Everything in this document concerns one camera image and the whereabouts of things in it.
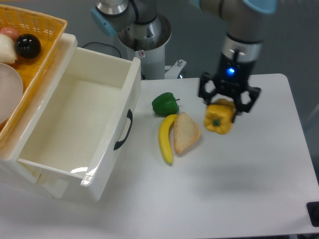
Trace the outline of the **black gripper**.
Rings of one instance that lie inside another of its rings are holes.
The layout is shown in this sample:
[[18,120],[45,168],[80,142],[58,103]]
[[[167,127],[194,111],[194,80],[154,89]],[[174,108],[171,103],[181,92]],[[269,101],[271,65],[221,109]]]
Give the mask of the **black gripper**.
[[[261,88],[252,87],[248,83],[254,65],[255,61],[236,62],[221,53],[216,74],[204,72],[200,76],[198,97],[207,106],[217,94],[233,98],[235,123],[237,116],[250,112],[261,93]],[[209,82],[214,85],[214,89],[207,88]],[[231,90],[234,90],[234,96],[230,95]]]

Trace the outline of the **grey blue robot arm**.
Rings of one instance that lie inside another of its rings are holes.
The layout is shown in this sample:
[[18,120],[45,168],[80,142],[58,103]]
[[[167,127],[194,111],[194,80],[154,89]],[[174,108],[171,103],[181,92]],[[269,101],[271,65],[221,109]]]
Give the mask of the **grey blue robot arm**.
[[[276,11],[275,0],[193,0],[201,11],[219,16],[229,28],[214,75],[200,76],[198,96],[207,104],[216,95],[231,98],[235,114],[247,113],[261,89],[248,83],[262,48],[262,29]],[[100,0],[91,9],[100,30],[117,36],[128,56],[140,58],[148,80],[165,74],[165,45],[171,37],[170,22],[157,11],[154,0]]]

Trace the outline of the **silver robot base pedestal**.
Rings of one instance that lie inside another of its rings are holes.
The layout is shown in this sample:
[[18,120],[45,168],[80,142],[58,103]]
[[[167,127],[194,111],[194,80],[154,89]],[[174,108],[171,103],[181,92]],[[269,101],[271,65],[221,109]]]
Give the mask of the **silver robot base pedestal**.
[[149,24],[132,23],[118,32],[127,58],[141,61],[141,72],[147,80],[163,79],[165,75],[165,45],[171,37],[168,19],[158,13]]

